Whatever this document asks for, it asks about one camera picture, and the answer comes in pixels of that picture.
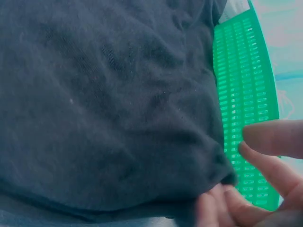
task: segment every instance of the finger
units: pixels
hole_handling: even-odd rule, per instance
[[[213,196],[216,202],[219,226],[220,227],[234,227],[234,221],[232,220],[225,201],[224,188],[221,184],[216,185],[209,194]]]
[[[251,227],[271,214],[270,211],[253,206],[233,187],[225,187],[225,199],[229,212],[237,225]]]
[[[260,154],[245,142],[239,145],[239,152],[284,198],[303,180],[280,158]]]
[[[198,227],[219,227],[216,202],[212,195],[204,193],[197,201]]]
[[[298,184],[284,199],[278,210],[303,209],[303,181]]]
[[[270,121],[246,126],[244,141],[266,155],[303,158],[303,121]]]

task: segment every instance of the green plastic basket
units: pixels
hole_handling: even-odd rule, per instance
[[[258,207],[275,210],[279,194],[238,153],[245,125],[279,118],[275,79],[258,17],[250,10],[215,28],[214,71],[224,151],[239,176],[237,189]]]

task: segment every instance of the fingernail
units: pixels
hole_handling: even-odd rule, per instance
[[[224,186],[224,192],[231,192],[233,189],[234,189],[234,187],[231,185]]]

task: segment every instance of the light blue background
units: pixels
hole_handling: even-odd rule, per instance
[[[253,3],[276,77],[280,119],[303,119],[303,0]],[[302,160],[282,159],[303,175]]]

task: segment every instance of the dark gray t-shirt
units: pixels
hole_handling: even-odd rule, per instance
[[[213,72],[225,4],[0,1],[0,223],[183,219],[235,183]]]

